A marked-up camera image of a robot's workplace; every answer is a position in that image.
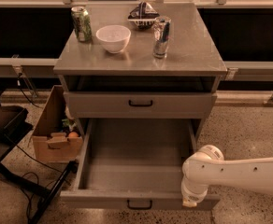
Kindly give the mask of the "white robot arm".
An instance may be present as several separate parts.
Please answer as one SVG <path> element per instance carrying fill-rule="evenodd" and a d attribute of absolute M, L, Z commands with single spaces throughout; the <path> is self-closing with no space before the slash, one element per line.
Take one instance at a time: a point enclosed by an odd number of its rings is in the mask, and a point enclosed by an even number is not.
<path fill-rule="evenodd" d="M 182 164 L 182 205 L 196 207 L 210 185 L 273 195 L 273 158 L 226 161 L 213 145 L 201 147 Z"/>

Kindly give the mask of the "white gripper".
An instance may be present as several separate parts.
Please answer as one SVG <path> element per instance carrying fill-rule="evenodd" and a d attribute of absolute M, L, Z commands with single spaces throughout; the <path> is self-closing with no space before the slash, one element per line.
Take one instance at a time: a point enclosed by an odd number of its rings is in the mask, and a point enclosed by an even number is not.
<path fill-rule="evenodd" d="M 188 208 L 197 207 L 208 193 L 208 186 L 197 184 L 188 179 L 181 181 L 182 205 Z"/>

